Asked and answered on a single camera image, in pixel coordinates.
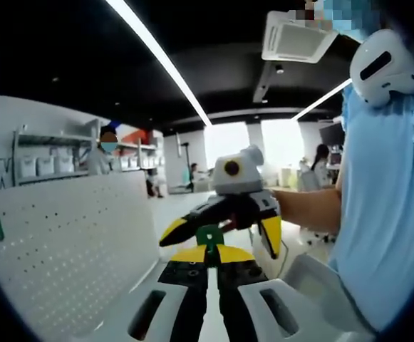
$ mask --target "ceiling light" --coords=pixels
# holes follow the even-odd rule
[[[191,103],[197,114],[200,116],[206,126],[211,126],[212,122],[207,117],[199,101],[192,93],[190,87],[186,84],[180,72],[173,65],[170,58],[161,48],[155,37],[148,31],[143,22],[137,17],[133,10],[123,0],[106,0],[110,6],[124,19],[132,30],[139,36],[142,42],[150,49],[156,59],[164,67],[165,71],[177,84],[178,88],[185,94],[186,99]]]
[[[324,101],[328,100],[333,95],[335,95],[337,92],[343,90],[346,86],[351,84],[351,82],[352,82],[352,80],[350,78],[348,80],[342,82],[342,84],[340,84],[337,87],[335,87],[334,89],[330,90],[326,95],[322,96],[316,102],[313,102],[311,105],[309,105],[308,107],[303,109],[299,114],[297,114],[293,118],[291,118],[291,120],[298,120],[299,118],[301,118],[302,116],[307,114],[310,110],[313,110],[318,105],[320,105],[321,103],[323,103]]]

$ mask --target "ceiling air conditioning unit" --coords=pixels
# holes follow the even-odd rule
[[[267,14],[262,59],[317,63],[333,43],[338,32],[317,22],[297,20],[296,12],[271,11]]]

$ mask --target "face mask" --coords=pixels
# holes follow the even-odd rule
[[[314,10],[332,21],[335,31],[359,43],[381,28],[379,12],[371,9],[371,0],[318,0]]]
[[[116,149],[116,142],[101,142],[100,146],[104,149],[104,151],[111,153]]]

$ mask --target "pegboard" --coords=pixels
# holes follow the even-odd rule
[[[0,284],[43,341],[91,332],[159,259],[143,172],[0,191]]]

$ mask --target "light blue shirt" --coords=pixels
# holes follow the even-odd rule
[[[341,231],[330,266],[385,329],[414,291],[414,95],[370,109],[344,93]]]

